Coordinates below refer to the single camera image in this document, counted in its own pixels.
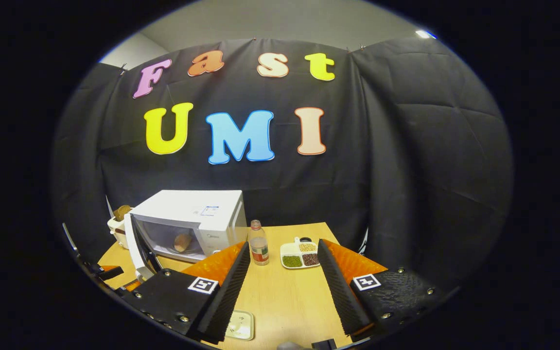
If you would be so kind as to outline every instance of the blue letter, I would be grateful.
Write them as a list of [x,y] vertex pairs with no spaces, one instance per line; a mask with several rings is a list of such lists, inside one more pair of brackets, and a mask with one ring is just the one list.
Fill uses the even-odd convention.
[[213,113],[207,117],[213,135],[213,155],[209,157],[211,164],[225,164],[230,157],[224,152],[224,144],[235,157],[241,161],[249,142],[249,161],[271,161],[274,153],[269,147],[269,123],[274,118],[270,111],[253,111],[243,129],[237,128],[235,121],[228,113]]

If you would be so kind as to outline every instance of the white microwave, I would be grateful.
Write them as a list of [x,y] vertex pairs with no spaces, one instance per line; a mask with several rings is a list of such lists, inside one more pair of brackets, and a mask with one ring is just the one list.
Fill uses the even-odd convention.
[[[156,255],[201,261],[218,250],[246,241],[248,226],[243,193],[162,190],[124,216],[124,229],[136,270],[147,279],[150,272],[142,273],[138,269],[143,261],[140,261],[136,236]],[[175,239],[181,235],[189,243],[178,250]]]

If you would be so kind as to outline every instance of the bottle label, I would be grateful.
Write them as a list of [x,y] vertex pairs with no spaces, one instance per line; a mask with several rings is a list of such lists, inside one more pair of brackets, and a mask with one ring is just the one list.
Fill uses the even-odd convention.
[[258,262],[264,262],[269,259],[267,246],[265,245],[262,248],[254,248],[252,246],[252,259]]

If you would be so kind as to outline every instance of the pink letter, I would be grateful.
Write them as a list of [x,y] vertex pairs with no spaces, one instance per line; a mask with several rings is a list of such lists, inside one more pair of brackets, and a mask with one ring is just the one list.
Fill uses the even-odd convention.
[[302,144],[297,148],[300,155],[320,155],[325,152],[321,143],[319,119],[323,115],[320,108],[304,107],[295,109],[295,114],[302,122]]
[[152,66],[142,69],[142,78],[140,79],[140,84],[138,85],[138,91],[135,91],[133,98],[138,98],[151,93],[151,91],[153,91],[151,82],[157,84],[159,78],[161,77],[161,73],[163,72],[162,68],[167,68],[171,64],[172,60],[167,59],[163,62],[159,62],[158,64],[153,64]]

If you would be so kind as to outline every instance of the ceiling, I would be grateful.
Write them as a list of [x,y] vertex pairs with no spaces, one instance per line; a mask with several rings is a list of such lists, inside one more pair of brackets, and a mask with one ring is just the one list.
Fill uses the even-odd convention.
[[200,0],[141,33],[166,51],[236,38],[304,40],[349,49],[415,36],[419,26],[362,0]]

